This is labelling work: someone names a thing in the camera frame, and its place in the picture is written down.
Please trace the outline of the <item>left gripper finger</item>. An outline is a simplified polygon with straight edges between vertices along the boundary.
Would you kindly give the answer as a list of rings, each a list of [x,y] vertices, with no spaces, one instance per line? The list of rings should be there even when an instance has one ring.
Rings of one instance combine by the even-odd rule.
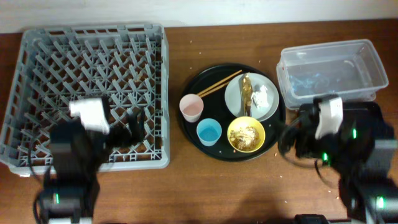
[[[128,116],[128,125],[131,132],[131,137],[129,138],[129,142],[131,144],[136,144],[140,141],[140,129],[139,129],[139,122],[138,122],[138,115],[139,112],[134,112]]]
[[[145,112],[144,112],[144,109],[141,108],[139,111],[139,137],[140,137],[140,140],[144,140],[144,137],[145,137],[144,125],[145,125]]]

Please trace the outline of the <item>food scraps pile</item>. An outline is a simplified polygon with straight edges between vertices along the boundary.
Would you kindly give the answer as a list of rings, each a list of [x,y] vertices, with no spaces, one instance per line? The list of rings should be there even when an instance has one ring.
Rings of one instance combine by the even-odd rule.
[[[232,130],[229,140],[240,151],[253,151],[260,141],[259,133],[251,126]]]

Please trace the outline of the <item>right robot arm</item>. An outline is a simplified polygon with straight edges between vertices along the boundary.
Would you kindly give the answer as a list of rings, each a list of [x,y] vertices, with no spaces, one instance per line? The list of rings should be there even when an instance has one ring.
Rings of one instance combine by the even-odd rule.
[[[384,121],[375,102],[343,103],[343,122],[336,134],[315,139],[320,110],[299,108],[295,142],[298,158],[319,159],[340,175],[340,198],[352,219],[397,222],[397,184],[388,176],[397,150],[394,128]]]

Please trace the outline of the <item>yellow bowl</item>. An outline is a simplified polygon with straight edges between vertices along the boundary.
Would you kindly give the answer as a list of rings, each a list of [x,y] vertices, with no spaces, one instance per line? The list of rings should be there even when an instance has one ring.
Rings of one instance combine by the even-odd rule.
[[[240,151],[239,149],[236,149],[230,142],[229,137],[231,134],[232,130],[237,130],[239,128],[245,128],[245,127],[254,127],[257,132],[259,133],[259,144],[256,146],[255,150],[253,151]],[[260,148],[262,147],[262,145],[265,143],[266,140],[266,131],[263,127],[263,125],[256,119],[252,118],[252,117],[248,117],[248,116],[242,116],[239,118],[234,119],[228,126],[228,130],[227,130],[227,139],[228,142],[230,143],[230,145],[239,152],[243,152],[243,153],[251,153],[251,152],[256,152],[258,150],[260,150]]]

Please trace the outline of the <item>light blue plastic cup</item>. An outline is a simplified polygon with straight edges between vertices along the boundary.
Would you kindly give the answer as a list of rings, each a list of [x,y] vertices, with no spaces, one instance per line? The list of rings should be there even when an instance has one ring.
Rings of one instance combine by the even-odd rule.
[[[197,136],[204,146],[213,146],[222,135],[222,127],[215,119],[206,118],[197,125]]]

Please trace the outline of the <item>pink plastic cup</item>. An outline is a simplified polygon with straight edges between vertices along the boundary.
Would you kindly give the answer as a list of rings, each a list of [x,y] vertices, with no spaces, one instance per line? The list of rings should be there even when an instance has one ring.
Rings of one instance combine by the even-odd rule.
[[[189,123],[194,123],[201,116],[204,109],[204,102],[196,94],[187,94],[181,98],[179,108],[184,119]]]

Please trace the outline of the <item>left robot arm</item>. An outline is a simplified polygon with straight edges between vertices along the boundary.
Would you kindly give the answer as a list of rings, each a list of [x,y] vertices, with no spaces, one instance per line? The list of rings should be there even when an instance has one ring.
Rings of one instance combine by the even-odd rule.
[[[50,133],[52,178],[46,170],[43,189],[33,202],[37,223],[91,223],[100,192],[97,172],[111,151],[144,140],[144,110],[127,117],[108,134],[83,127],[80,120],[59,124]]]

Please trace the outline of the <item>white tissue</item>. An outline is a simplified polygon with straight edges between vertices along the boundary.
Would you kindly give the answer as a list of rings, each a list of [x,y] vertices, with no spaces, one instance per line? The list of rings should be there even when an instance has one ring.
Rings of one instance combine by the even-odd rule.
[[[260,86],[257,91],[252,93],[251,100],[255,104],[256,108],[268,107],[267,87],[265,85]]]

